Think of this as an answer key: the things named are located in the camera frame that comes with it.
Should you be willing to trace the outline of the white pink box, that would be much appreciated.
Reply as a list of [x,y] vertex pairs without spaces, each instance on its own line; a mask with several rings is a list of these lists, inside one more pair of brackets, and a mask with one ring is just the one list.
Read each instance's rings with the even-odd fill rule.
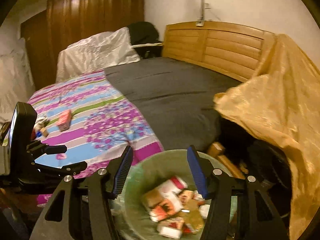
[[147,211],[151,211],[153,207],[171,194],[178,195],[185,190],[188,184],[179,176],[172,176],[170,179],[161,183],[154,189],[143,194],[141,201]]

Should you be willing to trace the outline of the red long carton box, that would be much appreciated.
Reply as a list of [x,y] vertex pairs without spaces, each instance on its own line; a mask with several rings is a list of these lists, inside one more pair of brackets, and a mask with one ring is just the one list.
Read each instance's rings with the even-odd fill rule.
[[184,219],[182,217],[174,217],[159,222],[157,225],[157,231],[160,236],[180,239],[183,226]]

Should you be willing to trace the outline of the green trash bin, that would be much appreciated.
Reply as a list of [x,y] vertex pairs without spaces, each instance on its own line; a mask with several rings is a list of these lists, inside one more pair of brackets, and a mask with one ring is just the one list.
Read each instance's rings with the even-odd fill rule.
[[[142,195],[172,176],[181,177],[188,187],[177,196],[171,194],[147,211],[141,201]],[[186,150],[169,150],[148,157],[130,169],[123,192],[114,201],[115,224],[121,239],[172,239],[160,236],[157,225],[165,219],[177,217],[191,199],[198,201],[205,225],[210,200],[205,200],[196,188]],[[184,225],[180,239],[200,239],[202,231],[192,233]]]

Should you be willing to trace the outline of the tan sponge block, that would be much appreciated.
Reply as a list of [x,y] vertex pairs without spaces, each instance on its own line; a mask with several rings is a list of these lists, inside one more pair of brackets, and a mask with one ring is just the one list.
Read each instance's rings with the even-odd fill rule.
[[48,135],[49,135],[49,132],[46,127],[41,128],[40,132],[41,132],[42,136],[45,138],[48,137]]

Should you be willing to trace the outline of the white crumpled wrapper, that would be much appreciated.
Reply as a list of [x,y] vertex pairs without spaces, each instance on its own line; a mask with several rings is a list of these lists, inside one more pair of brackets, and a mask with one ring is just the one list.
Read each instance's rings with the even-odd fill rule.
[[39,115],[35,121],[34,129],[39,131],[46,127],[50,122],[50,119],[46,115]]

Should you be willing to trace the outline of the wooden chair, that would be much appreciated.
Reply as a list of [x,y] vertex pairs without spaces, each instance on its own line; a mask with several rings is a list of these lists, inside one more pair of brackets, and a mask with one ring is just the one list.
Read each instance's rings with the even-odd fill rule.
[[214,142],[208,148],[207,154],[211,157],[217,159],[221,164],[223,164],[233,177],[238,179],[245,179],[246,177],[242,172],[224,155],[225,148],[219,143]]

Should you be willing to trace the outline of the pink milk carton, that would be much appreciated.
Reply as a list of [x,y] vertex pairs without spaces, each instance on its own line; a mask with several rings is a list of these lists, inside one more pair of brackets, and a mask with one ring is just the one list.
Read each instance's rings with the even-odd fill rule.
[[58,118],[58,121],[56,123],[58,129],[60,132],[66,131],[69,129],[72,119],[72,113],[71,110],[65,110],[63,111]]

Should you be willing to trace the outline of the floral purple bedsheet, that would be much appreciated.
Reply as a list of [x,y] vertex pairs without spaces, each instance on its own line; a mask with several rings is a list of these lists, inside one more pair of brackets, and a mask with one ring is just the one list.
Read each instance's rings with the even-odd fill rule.
[[[38,116],[50,119],[49,135],[41,136],[41,141],[67,146],[66,153],[45,154],[39,164],[62,167],[86,161],[88,167],[78,175],[86,177],[119,157],[126,146],[133,149],[133,164],[163,150],[138,108],[106,80],[102,70],[43,88],[29,103]],[[68,109],[70,127],[60,132],[56,123]]]

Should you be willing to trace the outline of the golden draped cloth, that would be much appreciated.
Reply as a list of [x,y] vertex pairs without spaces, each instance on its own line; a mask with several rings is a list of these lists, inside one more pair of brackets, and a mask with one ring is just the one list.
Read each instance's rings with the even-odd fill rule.
[[248,81],[214,96],[223,118],[280,148],[292,175],[290,238],[306,232],[319,209],[319,69],[292,38],[276,36]]

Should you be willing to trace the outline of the dark grey blanket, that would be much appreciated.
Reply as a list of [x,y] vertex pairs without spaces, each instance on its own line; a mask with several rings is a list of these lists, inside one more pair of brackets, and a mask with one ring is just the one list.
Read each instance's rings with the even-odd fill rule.
[[142,113],[165,150],[206,152],[220,133],[213,98],[240,81],[166,57],[104,69],[107,81]]

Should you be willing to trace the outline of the wooden headboard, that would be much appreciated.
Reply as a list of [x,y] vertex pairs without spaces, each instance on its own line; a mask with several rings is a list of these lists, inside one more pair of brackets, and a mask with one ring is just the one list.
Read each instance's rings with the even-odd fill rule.
[[162,56],[246,82],[265,65],[275,40],[274,33],[235,23],[182,22],[167,25]]

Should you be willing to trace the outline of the wooden wardrobe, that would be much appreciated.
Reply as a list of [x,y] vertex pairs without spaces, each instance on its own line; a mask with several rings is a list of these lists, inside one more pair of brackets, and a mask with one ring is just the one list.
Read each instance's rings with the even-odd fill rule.
[[144,0],[47,0],[21,23],[36,90],[54,84],[59,52],[104,31],[144,20]]

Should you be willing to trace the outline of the black clothes pile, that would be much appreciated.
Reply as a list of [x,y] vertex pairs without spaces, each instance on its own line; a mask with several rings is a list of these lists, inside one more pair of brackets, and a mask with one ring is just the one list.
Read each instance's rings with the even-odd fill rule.
[[150,22],[136,22],[127,26],[130,34],[131,46],[141,59],[161,57],[162,41],[159,33]]

